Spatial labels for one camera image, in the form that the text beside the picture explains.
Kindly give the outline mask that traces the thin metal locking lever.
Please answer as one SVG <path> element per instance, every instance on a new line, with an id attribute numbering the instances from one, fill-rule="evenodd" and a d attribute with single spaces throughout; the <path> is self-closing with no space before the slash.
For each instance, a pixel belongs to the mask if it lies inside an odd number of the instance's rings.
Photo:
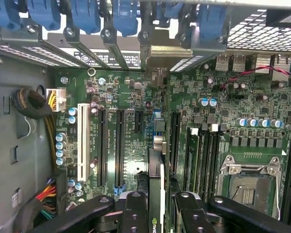
<path id="1" fill-rule="evenodd" d="M 232 199 L 235 200 L 235 201 L 239 201 L 240 200 L 240 192 L 242 190 L 243 186 L 242 185 L 238 185 L 236 187 L 236 190 L 232 196 Z"/>

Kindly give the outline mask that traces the CPU socket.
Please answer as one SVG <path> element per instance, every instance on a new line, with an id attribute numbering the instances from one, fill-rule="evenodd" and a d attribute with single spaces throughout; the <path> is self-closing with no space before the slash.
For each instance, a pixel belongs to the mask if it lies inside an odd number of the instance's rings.
<path id="1" fill-rule="evenodd" d="M 240 200 L 236 202 L 280 219 L 282 169 L 278 157 L 272 157 L 267 163 L 251 163 L 237 162 L 232 154 L 228 154 L 221 170 L 224 172 L 220 196 L 233 200 L 236 187 L 242 185 Z"/>

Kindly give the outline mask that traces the black expansion slot blue latch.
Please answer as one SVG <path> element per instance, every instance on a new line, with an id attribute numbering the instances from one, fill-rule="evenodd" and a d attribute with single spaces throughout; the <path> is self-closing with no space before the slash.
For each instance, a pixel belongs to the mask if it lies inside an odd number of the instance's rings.
<path id="1" fill-rule="evenodd" d="M 126 113 L 124 109 L 116 111 L 116 139 L 115 139 L 115 182 L 114 194 L 119 196 L 124 185 L 124 157 L 125 157 L 125 129 Z"/>

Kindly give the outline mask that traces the white expansion slot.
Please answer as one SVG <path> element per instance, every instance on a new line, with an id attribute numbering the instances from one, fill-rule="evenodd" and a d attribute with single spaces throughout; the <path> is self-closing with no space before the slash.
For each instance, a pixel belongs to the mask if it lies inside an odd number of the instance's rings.
<path id="1" fill-rule="evenodd" d="M 90 104 L 78 103 L 77 109 L 77 179 L 85 182 L 90 174 Z"/>

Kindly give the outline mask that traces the short black expansion slot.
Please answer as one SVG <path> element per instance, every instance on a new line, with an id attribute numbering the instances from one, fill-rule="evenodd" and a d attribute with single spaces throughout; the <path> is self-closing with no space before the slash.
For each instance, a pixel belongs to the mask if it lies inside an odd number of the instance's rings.
<path id="1" fill-rule="evenodd" d="M 135 133 L 143 132 L 144 112 L 143 110 L 135 111 Z"/>

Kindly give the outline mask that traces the green motherboard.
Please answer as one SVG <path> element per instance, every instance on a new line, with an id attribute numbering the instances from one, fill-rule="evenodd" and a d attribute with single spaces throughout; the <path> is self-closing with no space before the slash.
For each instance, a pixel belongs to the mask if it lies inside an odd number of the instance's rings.
<path id="1" fill-rule="evenodd" d="M 149 79 L 141 72 L 63 69 L 57 74 L 59 89 L 66 90 L 66 110 L 56 117 L 56 164 L 66 171 L 67 203 L 72 209 L 97 194 L 119 200 L 126 191 L 142 191 L 148 198 L 148 148 L 150 146 L 150 104 L 154 100 Z M 291 132 L 291 58 L 274 55 L 265 64 L 257 58 L 220 65 L 211 61 L 185 73 L 171 72 L 172 111 L 181 114 L 178 165 L 171 177 L 172 211 L 169 232 L 176 231 L 174 197 L 185 188 L 188 128 L 198 128 L 199 157 L 195 191 L 200 197 L 201 133 L 209 133 L 206 203 L 210 175 L 210 127 L 218 124 L 224 133 L 224 158 L 237 162 L 267 163 L 278 157 L 282 169 L 279 191 L 280 211 L 287 167 L 288 137 Z M 78 181 L 77 118 L 78 103 L 90 104 L 90 174 Z M 107 179 L 97 184 L 98 111 L 108 114 Z M 126 113 L 124 185 L 114 194 L 116 111 Z M 135 133 L 135 111 L 143 110 L 143 132 Z M 291 185 L 288 225 L 291 226 Z"/>

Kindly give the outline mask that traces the white power connector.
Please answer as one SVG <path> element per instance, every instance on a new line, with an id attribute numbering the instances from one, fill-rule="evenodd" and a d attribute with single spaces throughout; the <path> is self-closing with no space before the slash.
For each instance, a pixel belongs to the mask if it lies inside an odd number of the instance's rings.
<path id="1" fill-rule="evenodd" d="M 66 90 L 65 89 L 46 89 L 47 104 L 53 112 L 64 112 L 66 110 Z"/>

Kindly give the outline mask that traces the blue card retention clip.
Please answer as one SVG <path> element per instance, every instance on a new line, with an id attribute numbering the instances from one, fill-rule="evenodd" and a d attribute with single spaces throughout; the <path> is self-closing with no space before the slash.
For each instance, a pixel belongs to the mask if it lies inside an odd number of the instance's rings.
<path id="1" fill-rule="evenodd" d="M 123 37 L 137 34 L 138 0 L 113 0 L 113 26 Z"/>
<path id="2" fill-rule="evenodd" d="M 21 28 L 19 11 L 14 0 L 0 0 L 0 26 L 9 30 Z"/>
<path id="3" fill-rule="evenodd" d="M 162 2 L 158 1 L 155 5 L 155 20 L 160 27 L 169 27 L 171 19 L 177 19 L 183 7 L 182 2 Z"/>
<path id="4" fill-rule="evenodd" d="M 74 25 L 87 34 L 101 30 L 101 19 L 97 0 L 71 0 Z"/>
<path id="5" fill-rule="evenodd" d="M 27 0 L 28 12 L 33 21 L 55 31 L 61 27 L 61 13 L 57 0 Z"/>
<path id="6" fill-rule="evenodd" d="M 227 36 L 224 29 L 227 6 L 201 4 L 198 12 L 199 39 L 202 43 L 223 43 Z"/>

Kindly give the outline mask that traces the dark grey PC case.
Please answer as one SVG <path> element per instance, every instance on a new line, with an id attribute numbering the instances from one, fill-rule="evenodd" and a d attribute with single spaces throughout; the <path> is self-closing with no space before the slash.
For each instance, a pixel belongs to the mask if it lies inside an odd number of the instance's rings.
<path id="1" fill-rule="evenodd" d="M 155 5 L 182 2 L 177 19 L 169 27 L 155 20 Z M 97 0 L 101 30 L 87 34 L 74 25 L 71 0 L 57 0 L 61 27 L 48 31 L 33 21 L 27 0 L 14 0 L 21 28 L 9 30 L 0 26 L 0 54 L 40 65 L 54 76 L 63 69 L 109 70 L 146 74 L 143 52 L 152 45 L 176 46 L 192 55 L 174 68 L 185 73 L 211 61 L 220 65 L 241 63 L 255 57 L 265 64 L 274 55 L 291 58 L 291 0 L 138 0 L 137 34 L 123 37 L 113 26 L 113 0 Z M 198 12 L 201 4 L 227 6 L 223 43 L 200 42 Z M 66 171 L 56 164 L 56 117 L 46 102 L 46 91 L 40 95 L 27 87 L 12 94 L 12 106 L 26 119 L 43 120 L 49 142 L 52 172 L 46 183 L 17 212 L 12 233 L 26 233 L 39 225 L 72 210 L 68 208 Z M 105 218 L 85 233 L 118 233 L 117 221 Z"/>

